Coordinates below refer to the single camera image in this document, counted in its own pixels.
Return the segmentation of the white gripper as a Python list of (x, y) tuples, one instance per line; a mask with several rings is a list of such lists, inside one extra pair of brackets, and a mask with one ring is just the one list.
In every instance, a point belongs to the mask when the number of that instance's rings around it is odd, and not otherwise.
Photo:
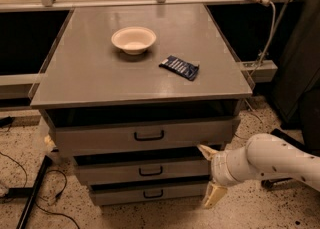
[(209, 146), (199, 144), (199, 151), (206, 160), (211, 161), (211, 174), (214, 182), (207, 185), (202, 205), (206, 209), (215, 206), (227, 193), (226, 187), (243, 183), (245, 162), (244, 149), (217, 151)]

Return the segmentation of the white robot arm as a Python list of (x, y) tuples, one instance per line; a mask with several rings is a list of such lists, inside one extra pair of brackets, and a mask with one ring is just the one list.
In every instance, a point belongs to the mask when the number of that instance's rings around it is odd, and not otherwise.
[(197, 148), (210, 162), (211, 179), (203, 199), (206, 209), (217, 204), (229, 187), (247, 180), (292, 178), (320, 191), (320, 157), (277, 136), (256, 134), (233, 150), (217, 151), (202, 144)]

